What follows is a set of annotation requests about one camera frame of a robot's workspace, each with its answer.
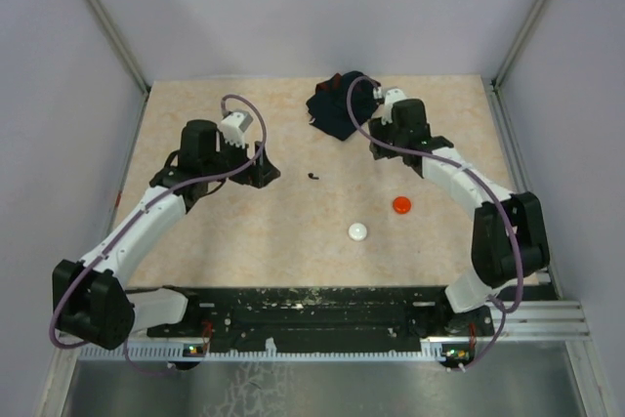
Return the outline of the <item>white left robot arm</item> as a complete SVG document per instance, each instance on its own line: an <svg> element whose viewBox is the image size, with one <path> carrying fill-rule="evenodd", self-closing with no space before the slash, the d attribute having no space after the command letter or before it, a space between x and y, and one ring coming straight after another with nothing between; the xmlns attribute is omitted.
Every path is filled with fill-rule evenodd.
<svg viewBox="0 0 625 417"><path fill-rule="evenodd" d="M129 280L158 240L187 215L210 184L232 181L263 188L280 172L267 157L264 142L248 152L245 133L250 113L235 110L218 123L194 119L182 130L181 143L152 177L140 202L108 237L77 261L62 260L53 270L50 334L66 333L80 344L106 350L121 346L134 332L170 325L180 334L196 333L203 312L180 287L129 293Z"/></svg>

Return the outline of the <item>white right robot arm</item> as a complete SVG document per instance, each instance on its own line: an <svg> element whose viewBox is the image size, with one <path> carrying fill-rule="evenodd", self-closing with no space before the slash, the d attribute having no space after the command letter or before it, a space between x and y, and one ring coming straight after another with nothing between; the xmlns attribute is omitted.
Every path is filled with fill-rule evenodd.
<svg viewBox="0 0 625 417"><path fill-rule="evenodd" d="M547 268L550 250L542 207L527 191L514 193L486 178L454 144L434 136L425 104L397 88L381 100L382 114L369 121L376 159L399 157L424 180L445 190L473 220L472 266L444 290L437 326L459 334L471 311L503 288Z"/></svg>

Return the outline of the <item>white earbud charging case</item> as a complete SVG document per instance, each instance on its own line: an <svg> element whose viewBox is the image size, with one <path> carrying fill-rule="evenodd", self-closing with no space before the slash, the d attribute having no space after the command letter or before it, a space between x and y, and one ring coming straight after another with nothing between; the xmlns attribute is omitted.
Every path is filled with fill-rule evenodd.
<svg viewBox="0 0 625 417"><path fill-rule="evenodd" d="M363 223L353 223L348 228L348 236L353 241L363 241L367 235L368 229Z"/></svg>

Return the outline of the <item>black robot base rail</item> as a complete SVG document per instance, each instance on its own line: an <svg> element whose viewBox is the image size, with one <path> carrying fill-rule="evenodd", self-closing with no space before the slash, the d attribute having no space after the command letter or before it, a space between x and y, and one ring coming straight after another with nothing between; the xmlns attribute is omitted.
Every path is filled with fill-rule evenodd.
<svg viewBox="0 0 625 417"><path fill-rule="evenodd" d="M440 286L206 287L186 289L190 311L152 326L150 338L209 339L213 353L418 352L432 337L462 341L494 333L490 310L454 313Z"/></svg>

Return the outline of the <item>orange earbud charging case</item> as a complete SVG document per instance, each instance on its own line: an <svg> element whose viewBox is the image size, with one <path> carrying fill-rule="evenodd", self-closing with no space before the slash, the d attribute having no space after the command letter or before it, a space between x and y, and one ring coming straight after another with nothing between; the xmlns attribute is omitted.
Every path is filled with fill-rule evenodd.
<svg viewBox="0 0 625 417"><path fill-rule="evenodd" d="M412 209L412 202L408 197L398 196L393 200L393 209L397 214L405 215Z"/></svg>

